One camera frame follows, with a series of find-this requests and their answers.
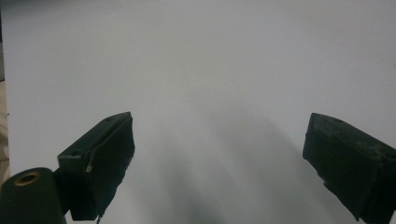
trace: black plastic part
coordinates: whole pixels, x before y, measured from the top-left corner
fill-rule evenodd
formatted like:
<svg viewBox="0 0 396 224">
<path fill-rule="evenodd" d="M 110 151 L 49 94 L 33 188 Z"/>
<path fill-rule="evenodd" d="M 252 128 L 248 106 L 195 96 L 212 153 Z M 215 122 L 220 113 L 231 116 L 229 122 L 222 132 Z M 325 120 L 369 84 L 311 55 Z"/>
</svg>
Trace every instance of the black plastic part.
<svg viewBox="0 0 396 224">
<path fill-rule="evenodd" d="M 0 195 L 0 223 L 66 223 L 51 170 L 30 169 L 6 181 Z"/>
<path fill-rule="evenodd" d="M 134 155 L 130 112 L 102 120 L 58 156 L 63 212 L 74 220 L 101 217 Z"/>
<path fill-rule="evenodd" d="M 312 114 L 303 157 L 357 220 L 390 222 L 396 202 L 394 148 L 340 119 Z"/>
</svg>

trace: white table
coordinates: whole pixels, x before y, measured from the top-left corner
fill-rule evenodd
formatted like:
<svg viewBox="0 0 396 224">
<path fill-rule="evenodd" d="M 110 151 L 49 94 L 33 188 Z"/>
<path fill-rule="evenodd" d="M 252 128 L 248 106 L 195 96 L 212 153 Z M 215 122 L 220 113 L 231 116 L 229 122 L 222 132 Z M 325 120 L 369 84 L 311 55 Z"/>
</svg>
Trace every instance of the white table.
<svg viewBox="0 0 396 224">
<path fill-rule="evenodd" d="M 103 223 L 356 223 L 302 159 L 310 114 L 396 147 L 393 0 L 16 0 L 1 13 L 12 174 L 56 169 L 102 118 L 133 113 L 135 157 Z"/>
</svg>

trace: white surface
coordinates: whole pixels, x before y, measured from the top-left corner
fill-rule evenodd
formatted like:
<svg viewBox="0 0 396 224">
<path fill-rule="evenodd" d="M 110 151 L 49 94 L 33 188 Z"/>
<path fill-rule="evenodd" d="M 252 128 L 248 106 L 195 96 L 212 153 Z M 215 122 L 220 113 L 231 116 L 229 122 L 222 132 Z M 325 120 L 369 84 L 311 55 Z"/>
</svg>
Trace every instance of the white surface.
<svg viewBox="0 0 396 224">
<path fill-rule="evenodd" d="M 12 174 L 55 169 L 102 118 L 133 113 L 135 157 L 103 223 L 355 223 L 302 159 L 310 114 L 396 147 L 393 0 L 1 10 Z"/>
</svg>

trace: dark object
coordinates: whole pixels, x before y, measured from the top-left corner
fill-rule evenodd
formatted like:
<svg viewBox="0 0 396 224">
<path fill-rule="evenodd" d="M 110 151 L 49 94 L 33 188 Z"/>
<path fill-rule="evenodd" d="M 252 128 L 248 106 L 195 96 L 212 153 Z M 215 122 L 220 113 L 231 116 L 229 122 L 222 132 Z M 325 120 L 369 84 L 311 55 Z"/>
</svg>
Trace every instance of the dark object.
<svg viewBox="0 0 396 224">
<path fill-rule="evenodd" d="M 389 223 L 396 202 L 396 150 L 341 121 L 312 114 L 303 157 L 359 220 Z"/>
<path fill-rule="evenodd" d="M 4 184 L 1 223 L 65 223 L 68 210 L 74 220 L 101 217 L 133 155 L 131 113 L 102 120 L 58 156 L 60 167 L 54 173 L 35 168 L 14 175 Z"/>
</svg>

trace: black object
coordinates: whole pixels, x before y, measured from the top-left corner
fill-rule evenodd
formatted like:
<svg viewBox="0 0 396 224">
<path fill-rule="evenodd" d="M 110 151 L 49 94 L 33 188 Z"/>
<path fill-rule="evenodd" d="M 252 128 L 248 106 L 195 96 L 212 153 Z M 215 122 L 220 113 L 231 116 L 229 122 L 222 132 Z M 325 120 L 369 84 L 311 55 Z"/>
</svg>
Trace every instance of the black object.
<svg viewBox="0 0 396 224">
<path fill-rule="evenodd" d="M 58 156 L 60 167 L 54 173 L 35 168 L 6 181 L 1 223 L 60 224 L 68 210 L 74 220 L 101 217 L 133 155 L 131 113 L 102 120 Z"/>
<path fill-rule="evenodd" d="M 355 127 L 312 114 L 303 157 L 359 220 L 389 223 L 396 202 L 396 150 Z"/>
</svg>

